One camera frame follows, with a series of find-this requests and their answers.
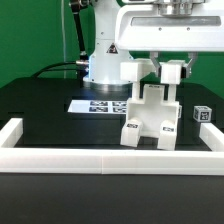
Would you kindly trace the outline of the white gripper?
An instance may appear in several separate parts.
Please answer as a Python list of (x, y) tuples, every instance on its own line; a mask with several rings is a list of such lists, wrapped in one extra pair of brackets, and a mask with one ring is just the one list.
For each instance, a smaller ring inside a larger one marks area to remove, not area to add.
[(149, 51), (157, 77), (158, 52), (190, 52), (182, 67), (189, 78), (197, 52), (224, 52), (224, 0), (122, 0), (115, 43), (119, 49)]

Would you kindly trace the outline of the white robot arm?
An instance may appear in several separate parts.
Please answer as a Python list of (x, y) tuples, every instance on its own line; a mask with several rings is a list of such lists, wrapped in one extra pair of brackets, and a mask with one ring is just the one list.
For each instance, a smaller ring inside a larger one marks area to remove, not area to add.
[(120, 63), (130, 53), (148, 52), (158, 75), (162, 52), (186, 52), (183, 74), (191, 74), (200, 52), (224, 52), (224, 0), (86, 0), (95, 14), (95, 50), (85, 81), (116, 88)]

